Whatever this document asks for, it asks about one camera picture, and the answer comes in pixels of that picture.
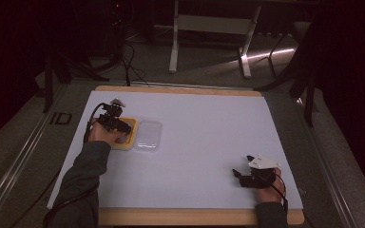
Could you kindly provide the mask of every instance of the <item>metal frame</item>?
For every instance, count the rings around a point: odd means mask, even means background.
[[[174,26],[173,26],[173,47],[171,49],[170,73],[177,72],[177,63],[179,55],[179,30],[195,30],[207,32],[219,32],[230,34],[246,35],[245,42],[239,49],[239,61],[244,78],[251,78],[250,66],[247,60],[247,52],[254,35],[261,6],[257,6],[253,18],[236,19],[236,18],[219,18],[206,16],[193,16],[179,14],[179,0],[174,1]]]

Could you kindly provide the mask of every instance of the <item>dark background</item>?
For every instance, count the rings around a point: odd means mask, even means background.
[[[91,1],[86,5],[80,0],[0,1],[0,128],[39,90],[34,77],[44,69],[47,57],[44,40],[53,41],[60,50],[81,62],[88,61],[88,52],[109,55],[117,51],[117,46],[92,46],[97,44],[97,40],[92,40],[103,39],[111,23],[103,2]],[[134,18],[134,25],[147,37],[151,37],[154,23],[171,25],[172,1],[134,2],[140,15]],[[225,5],[214,4],[209,13],[223,13]],[[193,8],[189,2],[186,7]],[[279,32],[279,21],[274,23],[271,18],[285,15],[285,8],[274,5],[263,9],[257,30]],[[96,10],[83,12],[85,9]],[[230,16],[239,14],[251,18],[247,10]],[[317,87],[322,89],[324,100],[365,175],[365,2],[327,4],[312,14],[315,22],[294,63],[317,72]],[[116,16],[125,19],[130,15],[119,9]]]

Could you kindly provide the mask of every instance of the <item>table leg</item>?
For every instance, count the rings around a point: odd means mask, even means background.
[[[173,26],[173,48],[171,49],[170,73],[177,72],[177,62],[179,57],[179,1],[174,1],[174,26]]]
[[[240,49],[239,49],[239,52],[240,52],[239,61],[240,61],[240,66],[241,66],[242,74],[243,74],[244,78],[251,78],[250,66],[249,66],[248,60],[247,60],[247,51],[248,51],[248,48],[250,47],[251,39],[253,38],[253,35],[254,35],[254,30],[255,30],[257,22],[258,22],[260,9],[261,9],[261,6],[258,6],[256,8],[253,18],[251,20],[250,26],[248,28],[248,32],[246,34],[244,46],[240,47]]]

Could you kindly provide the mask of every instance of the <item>human hand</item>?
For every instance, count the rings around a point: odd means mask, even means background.
[[[281,181],[281,179],[279,178],[280,174],[281,174],[280,169],[275,168],[275,173],[277,174],[277,178],[275,179],[273,184],[283,195],[285,195],[284,184]],[[257,189],[257,193],[258,193],[259,202],[281,202],[282,201],[282,196],[271,186],[267,187],[267,188]]]
[[[88,141],[104,141],[112,146],[114,142],[125,135],[124,132],[116,131],[116,132],[108,132],[105,128],[96,120],[93,120],[93,128],[90,130],[90,134],[88,135]]]

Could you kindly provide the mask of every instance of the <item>wooden table edge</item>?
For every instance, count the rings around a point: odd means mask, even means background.
[[[96,91],[120,92],[146,92],[146,93],[174,93],[174,94],[199,94],[199,95],[224,95],[224,96],[254,96],[261,97],[258,91],[215,89],[215,88],[181,88],[181,87],[142,87],[142,86],[113,86],[99,85]]]
[[[301,209],[291,209],[290,225],[304,222]],[[100,208],[100,225],[255,225],[252,209]]]

